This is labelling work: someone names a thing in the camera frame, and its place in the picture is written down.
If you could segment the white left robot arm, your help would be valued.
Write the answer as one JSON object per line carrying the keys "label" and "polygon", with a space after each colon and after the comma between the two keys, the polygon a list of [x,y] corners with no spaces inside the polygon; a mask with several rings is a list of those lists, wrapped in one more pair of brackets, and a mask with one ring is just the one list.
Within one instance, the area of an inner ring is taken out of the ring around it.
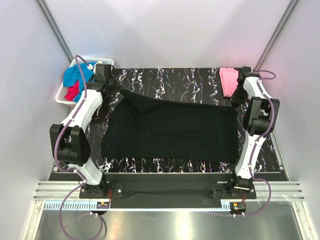
{"label": "white left robot arm", "polygon": [[85,131],[103,101],[120,89],[112,70],[111,64],[98,61],[71,113],[60,124],[53,124],[49,129],[52,155],[58,170],[76,173],[83,181],[82,187],[97,198],[103,198],[108,193],[108,183],[91,159]]}

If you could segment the black t-shirt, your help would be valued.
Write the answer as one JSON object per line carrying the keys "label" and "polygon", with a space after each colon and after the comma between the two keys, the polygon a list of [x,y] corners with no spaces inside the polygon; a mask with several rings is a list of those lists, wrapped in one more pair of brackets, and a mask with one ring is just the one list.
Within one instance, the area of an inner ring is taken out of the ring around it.
{"label": "black t-shirt", "polygon": [[153,99],[121,90],[101,143],[103,158],[235,163],[237,112],[228,106]]}

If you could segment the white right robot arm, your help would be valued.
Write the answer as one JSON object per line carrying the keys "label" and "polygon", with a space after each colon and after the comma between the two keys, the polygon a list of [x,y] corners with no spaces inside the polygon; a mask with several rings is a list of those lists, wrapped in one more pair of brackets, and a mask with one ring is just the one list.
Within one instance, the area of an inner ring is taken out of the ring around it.
{"label": "white right robot arm", "polygon": [[267,136],[275,128],[279,113],[280,100],[267,93],[263,79],[250,67],[240,68],[237,87],[230,98],[234,108],[248,104],[242,123],[245,133],[242,151],[227,185],[228,195],[235,199],[254,189],[256,161]]}

